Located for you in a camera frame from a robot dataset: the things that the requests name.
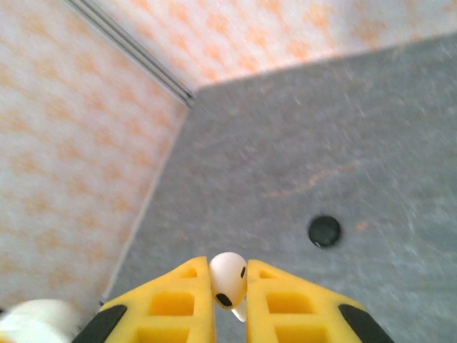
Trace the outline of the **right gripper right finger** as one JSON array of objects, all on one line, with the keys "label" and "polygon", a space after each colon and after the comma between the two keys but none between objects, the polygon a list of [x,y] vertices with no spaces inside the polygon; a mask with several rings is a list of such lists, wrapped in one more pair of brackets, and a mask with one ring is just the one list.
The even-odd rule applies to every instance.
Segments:
[{"label": "right gripper right finger", "polygon": [[270,264],[247,266],[247,342],[392,342],[359,302]]}]

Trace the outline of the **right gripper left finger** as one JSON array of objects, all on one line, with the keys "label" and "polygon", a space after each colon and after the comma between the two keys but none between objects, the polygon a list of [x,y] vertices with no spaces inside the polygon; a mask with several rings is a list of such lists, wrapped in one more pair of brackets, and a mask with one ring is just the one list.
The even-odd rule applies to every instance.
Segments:
[{"label": "right gripper left finger", "polygon": [[195,257],[102,306],[74,342],[216,341],[207,258]]}]

